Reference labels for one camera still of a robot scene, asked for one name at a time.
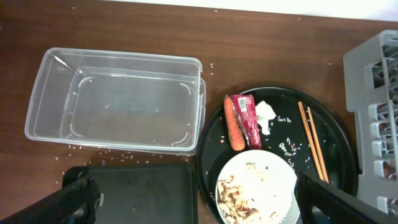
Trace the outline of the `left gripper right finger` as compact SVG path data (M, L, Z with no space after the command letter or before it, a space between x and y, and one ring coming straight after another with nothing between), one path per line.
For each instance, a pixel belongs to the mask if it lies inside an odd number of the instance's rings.
M294 194L303 223L397 224L396 217L303 172L297 176Z

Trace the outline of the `white tissue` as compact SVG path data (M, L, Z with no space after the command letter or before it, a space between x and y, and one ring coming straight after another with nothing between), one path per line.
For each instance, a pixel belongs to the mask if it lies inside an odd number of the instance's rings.
M268 105L265 101L261 101L255 107L257 123L261 127L261 132L263 135L270 135L269 121L276 117L274 110L271 105Z

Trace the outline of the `orange carrot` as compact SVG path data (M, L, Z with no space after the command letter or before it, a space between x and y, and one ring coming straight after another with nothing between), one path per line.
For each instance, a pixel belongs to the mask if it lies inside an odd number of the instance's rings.
M242 151L245 148L245 141L235 117L233 101L228 95L226 95L223 103L231 147L234 151Z

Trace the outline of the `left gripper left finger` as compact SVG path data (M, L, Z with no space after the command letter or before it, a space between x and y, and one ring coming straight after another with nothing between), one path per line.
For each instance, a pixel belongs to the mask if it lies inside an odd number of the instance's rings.
M87 174L31 206L1 220L1 224L94 224L101 192Z

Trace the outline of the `red snack wrapper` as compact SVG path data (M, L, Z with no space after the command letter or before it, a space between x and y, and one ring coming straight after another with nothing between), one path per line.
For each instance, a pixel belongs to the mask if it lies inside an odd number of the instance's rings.
M231 95L235 116L250 149L262 149L257 124L254 97L252 95Z

